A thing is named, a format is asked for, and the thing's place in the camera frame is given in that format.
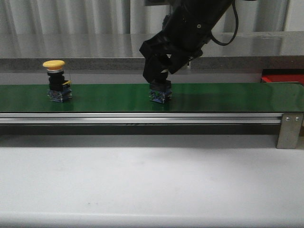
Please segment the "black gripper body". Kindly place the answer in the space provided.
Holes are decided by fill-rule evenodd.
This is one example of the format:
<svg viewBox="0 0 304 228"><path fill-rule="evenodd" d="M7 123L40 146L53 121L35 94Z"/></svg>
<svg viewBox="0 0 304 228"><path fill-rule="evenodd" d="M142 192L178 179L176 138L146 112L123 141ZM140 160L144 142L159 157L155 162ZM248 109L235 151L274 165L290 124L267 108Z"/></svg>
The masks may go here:
<svg viewBox="0 0 304 228"><path fill-rule="evenodd" d="M182 4L166 16L162 30L155 36L143 42L142 51L159 54L171 54L186 51L193 52L201 49L210 41L212 24L207 19L199 19L202 13L190 13L189 6Z"/></svg>

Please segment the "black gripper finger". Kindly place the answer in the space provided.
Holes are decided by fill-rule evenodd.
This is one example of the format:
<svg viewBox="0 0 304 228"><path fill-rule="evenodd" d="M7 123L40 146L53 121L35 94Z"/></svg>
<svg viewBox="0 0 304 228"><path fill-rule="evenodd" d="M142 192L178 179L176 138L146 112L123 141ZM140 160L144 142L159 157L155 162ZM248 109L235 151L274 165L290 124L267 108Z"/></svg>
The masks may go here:
<svg viewBox="0 0 304 228"><path fill-rule="evenodd" d="M171 64L168 67L168 70L171 74L176 73L183 66L185 66L188 62L202 56L203 52L199 48L193 52L180 51L171 54L170 62Z"/></svg>
<svg viewBox="0 0 304 228"><path fill-rule="evenodd" d="M167 54L142 51L142 55L145 57L143 77L146 81L148 83L166 83L168 68L171 65Z"/></svg>

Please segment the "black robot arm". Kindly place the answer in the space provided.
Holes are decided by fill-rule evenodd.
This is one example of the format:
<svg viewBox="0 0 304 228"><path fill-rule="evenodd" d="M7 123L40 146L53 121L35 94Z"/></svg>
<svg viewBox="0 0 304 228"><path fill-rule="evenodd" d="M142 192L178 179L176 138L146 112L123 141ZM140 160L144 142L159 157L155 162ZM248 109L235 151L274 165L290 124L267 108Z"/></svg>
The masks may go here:
<svg viewBox="0 0 304 228"><path fill-rule="evenodd" d="M165 80L188 62L202 55L212 29L233 0L177 0L174 10L163 21L162 30L143 42L143 77L148 83Z"/></svg>

